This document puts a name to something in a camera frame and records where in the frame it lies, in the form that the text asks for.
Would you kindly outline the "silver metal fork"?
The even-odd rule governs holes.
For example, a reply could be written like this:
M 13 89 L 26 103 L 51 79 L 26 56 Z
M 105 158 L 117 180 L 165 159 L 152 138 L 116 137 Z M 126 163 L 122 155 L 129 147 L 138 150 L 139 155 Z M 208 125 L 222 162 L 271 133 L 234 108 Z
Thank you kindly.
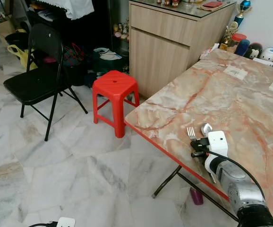
M 188 137 L 190 138 L 190 140 L 196 140 L 196 134 L 195 134 L 195 130 L 193 127 L 187 127 L 186 128 L 186 132 L 188 134 Z

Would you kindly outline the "silver metal spoon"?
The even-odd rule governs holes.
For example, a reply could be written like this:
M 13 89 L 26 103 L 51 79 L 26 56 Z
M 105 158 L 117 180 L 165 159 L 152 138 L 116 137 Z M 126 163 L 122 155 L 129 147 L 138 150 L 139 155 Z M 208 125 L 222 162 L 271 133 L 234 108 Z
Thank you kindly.
M 208 134 L 213 131 L 212 126 L 209 123 L 204 123 L 201 127 L 201 133 L 204 138 L 208 138 Z

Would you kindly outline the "black metal table legs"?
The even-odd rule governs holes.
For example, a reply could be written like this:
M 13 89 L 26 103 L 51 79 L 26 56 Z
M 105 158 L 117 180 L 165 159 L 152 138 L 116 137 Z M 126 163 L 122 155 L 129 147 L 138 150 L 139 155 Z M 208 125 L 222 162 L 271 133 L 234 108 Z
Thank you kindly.
M 208 199 L 208 201 L 210 203 L 212 203 L 214 206 L 216 206 L 217 208 L 219 208 L 222 212 L 224 212 L 225 214 L 227 214 L 227 216 L 229 216 L 229 218 L 231 218 L 234 221 L 238 221 L 238 218 L 235 214 L 233 214 L 233 212 L 229 209 L 227 209 L 221 202 L 217 201 L 215 198 L 213 198 L 212 196 L 210 196 L 209 194 L 207 194 L 204 190 L 202 190 L 199 186 L 197 186 L 197 184 L 195 184 L 193 181 L 191 181 L 188 177 L 186 177 L 186 175 L 180 173 L 180 171 L 182 170 L 182 166 L 178 165 L 173 172 L 160 184 L 160 186 L 158 186 L 158 188 L 156 188 L 156 190 L 154 190 L 153 194 L 151 195 L 152 199 L 156 199 L 156 197 L 158 197 L 158 195 L 160 194 L 160 192 L 162 191 L 162 189 L 175 177 L 178 176 L 180 179 L 184 180 L 187 184 L 189 184 L 191 186 L 191 188 L 197 188 L 201 191 L 201 193 L 203 194 L 203 197 Z

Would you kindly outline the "small purple cup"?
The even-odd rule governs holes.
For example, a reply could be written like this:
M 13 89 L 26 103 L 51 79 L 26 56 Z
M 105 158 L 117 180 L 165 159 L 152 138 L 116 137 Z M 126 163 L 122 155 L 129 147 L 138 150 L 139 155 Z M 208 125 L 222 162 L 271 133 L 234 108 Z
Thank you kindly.
M 190 188 L 189 190 L 193 203 L 197 206 L 204 204 L 204 197 L 201 191 L 197 188 Z

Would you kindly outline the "marble pattern table red edge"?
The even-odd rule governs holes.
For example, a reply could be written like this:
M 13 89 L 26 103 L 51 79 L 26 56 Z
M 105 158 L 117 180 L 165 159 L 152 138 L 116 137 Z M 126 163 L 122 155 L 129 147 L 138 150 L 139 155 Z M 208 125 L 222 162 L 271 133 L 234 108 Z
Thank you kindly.
M 225 74 L 229 65 L 248 75 L 240 80 Z M 193 127 L 199 138 L 204 123 L 223 131 L 229 158 L 259 182 L 273 215 L 273 92 L 268 89 L 272 83 L 272 67 L 216 49 L 141 102 L 124 121 L 229 209 L 218 180 L 210 177 L 200 158 L 191 157 L 186 128 Z

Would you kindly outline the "light wooden cabinet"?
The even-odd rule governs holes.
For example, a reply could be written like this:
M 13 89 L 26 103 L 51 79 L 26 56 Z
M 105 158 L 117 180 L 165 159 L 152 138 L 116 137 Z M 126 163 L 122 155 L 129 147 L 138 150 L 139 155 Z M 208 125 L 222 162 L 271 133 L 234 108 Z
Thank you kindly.
M 208 1 L 128 0 L 129 73 L 140 95 L 154 95 L 220 41 L 236 1 L 201 9 Z

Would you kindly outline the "red plastic stool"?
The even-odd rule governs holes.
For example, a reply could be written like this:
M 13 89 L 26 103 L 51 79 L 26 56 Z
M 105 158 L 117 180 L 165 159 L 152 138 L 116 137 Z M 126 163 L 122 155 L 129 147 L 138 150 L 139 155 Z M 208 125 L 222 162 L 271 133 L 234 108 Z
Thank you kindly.
M 106 104 L 112 104 L 112 120 L 98 114 Z M 125 134 L 124 103 L 139 106 L 138 82 L 128 74 L 111 70 L 94 80 L 93 117 L 94 123 L 102 121 L 113 127 L 115 136 L 123 138 Z

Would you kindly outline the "white round toy figure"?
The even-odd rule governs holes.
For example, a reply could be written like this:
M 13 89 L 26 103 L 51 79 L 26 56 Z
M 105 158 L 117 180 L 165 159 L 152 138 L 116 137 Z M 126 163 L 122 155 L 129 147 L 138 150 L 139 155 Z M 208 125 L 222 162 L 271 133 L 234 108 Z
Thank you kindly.
M 267 47 L 259 54 L 259 58 L 268 62 L 273 62 L 273 48 Z

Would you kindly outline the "flat red case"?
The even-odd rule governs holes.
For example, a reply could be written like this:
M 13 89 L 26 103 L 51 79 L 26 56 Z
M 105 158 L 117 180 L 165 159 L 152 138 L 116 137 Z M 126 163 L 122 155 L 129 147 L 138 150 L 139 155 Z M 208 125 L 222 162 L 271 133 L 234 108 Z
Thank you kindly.
M 208 1 L 200 6 L 201 9 L 205 9 L 208 11 L 212 11 L 213 9 L 216 9 L 224 4 L 223 1 L 214 0 L 214 1 Z

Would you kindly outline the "black folding chair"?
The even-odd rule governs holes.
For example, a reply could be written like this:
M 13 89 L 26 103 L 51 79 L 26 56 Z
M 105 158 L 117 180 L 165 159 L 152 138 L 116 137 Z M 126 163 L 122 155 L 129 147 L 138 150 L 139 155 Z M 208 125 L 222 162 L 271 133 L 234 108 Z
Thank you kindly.
M 39 66 L 31 69 L 31 64 L 35 62 L 32 52 L 40 51 L 55 59 L 56 65 Z M 67 74 L 63 73 L 63 54 L 65 47 L 59 32 L 46 24 L 35 24 L 31 27 L 28 36 L 28 56 L 24 73 L 13 76 L 5 82 L 3 86 L 21 104 L 20 117 L 24 116 L 25 106 L 30 106 L 44 119 L 47 120 L 47 130 L 44 141 L 48 141 L 54 118 L 55 104 L 60 93 L 65 93 L 68 97 L 76 101 L 85 114 L 88 112 L 78 95 L 72 89 Z M 44 115 L 35 107 L 35 104 L 52 97 L 52 106 L 49 115 Z

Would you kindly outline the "plaid fabric basket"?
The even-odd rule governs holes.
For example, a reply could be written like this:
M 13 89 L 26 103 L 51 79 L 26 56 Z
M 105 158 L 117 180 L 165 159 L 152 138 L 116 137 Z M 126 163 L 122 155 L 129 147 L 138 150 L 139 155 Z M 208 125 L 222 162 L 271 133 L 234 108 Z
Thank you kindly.
M 64 46 L 63 52 L 63 65 L 72 67 L 80 65 L 85 58 L 85 53 L 75 43 L 70 43 L 68 46 Z

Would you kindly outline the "yellow plastic bag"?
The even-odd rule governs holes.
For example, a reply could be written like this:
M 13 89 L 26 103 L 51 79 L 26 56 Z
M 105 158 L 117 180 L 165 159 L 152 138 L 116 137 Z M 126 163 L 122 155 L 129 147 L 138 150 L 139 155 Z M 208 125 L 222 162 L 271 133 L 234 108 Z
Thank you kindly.
M 26 69 L 27 64 L 28 64 L 28 50 L 22 50 L 22 49 L 18 48 L 17 45 L 14 45 L 14 44 L 7 46 L 7 50 L 11 54 L 16 55 L 20 59 L 22 67 L 24 67 L 24 69 Z M 31 51 L 32 51 L 32 54 L 30 57 L 34 58 L 35 50 L 32 49 Z M 35 63 L 35 59 L 33 59 L 29 69 L 33 70 L 33 69 L 37 69 L 37 68 L 38 67 L 37 67 L 37 64 Z

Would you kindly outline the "white lace cloth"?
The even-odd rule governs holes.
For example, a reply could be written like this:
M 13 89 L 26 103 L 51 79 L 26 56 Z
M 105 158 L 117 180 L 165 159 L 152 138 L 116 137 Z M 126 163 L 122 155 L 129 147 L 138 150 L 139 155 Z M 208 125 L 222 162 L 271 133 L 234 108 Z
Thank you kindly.
M 79 19 L 94 12 L 92 0 L 35 0 L 65 9 L 67 18 L 71 20 Z

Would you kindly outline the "black plastic bucket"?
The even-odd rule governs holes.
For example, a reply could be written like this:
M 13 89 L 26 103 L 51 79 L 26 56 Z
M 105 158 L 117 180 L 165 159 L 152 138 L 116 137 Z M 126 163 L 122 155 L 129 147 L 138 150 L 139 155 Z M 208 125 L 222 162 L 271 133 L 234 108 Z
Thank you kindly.
M 7 35 L 4 39 L 8 45 L 15 45 L 16 47 L 26 50 L 28 48 L 29 33 L 26 32 L 14 32 Z

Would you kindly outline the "brown cardboard box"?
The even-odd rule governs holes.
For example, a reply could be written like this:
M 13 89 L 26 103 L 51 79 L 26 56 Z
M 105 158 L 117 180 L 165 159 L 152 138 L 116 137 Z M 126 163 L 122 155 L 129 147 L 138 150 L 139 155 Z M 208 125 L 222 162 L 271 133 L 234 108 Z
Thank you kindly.
M 5 40 L 5 37 L 16 31 L 12 21 L 0 22 L 0 39 Z

